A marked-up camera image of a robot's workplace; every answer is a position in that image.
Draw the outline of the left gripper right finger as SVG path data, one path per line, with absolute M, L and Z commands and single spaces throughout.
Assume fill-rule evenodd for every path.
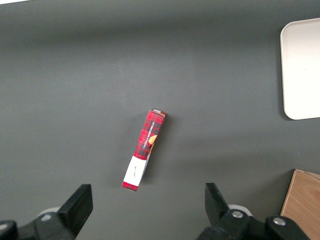
M 265 224 L 242 206 L 228 205 L 215 183 L 205 184 L 204 205 L 210 226 L 198 240 L 268 240 Z

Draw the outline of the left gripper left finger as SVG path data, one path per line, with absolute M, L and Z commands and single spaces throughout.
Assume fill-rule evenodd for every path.
M 44 210 L 19 227 L 19 240 L 75 240 L 93 210 L 92 186 L 82 184 L 59 208 Z

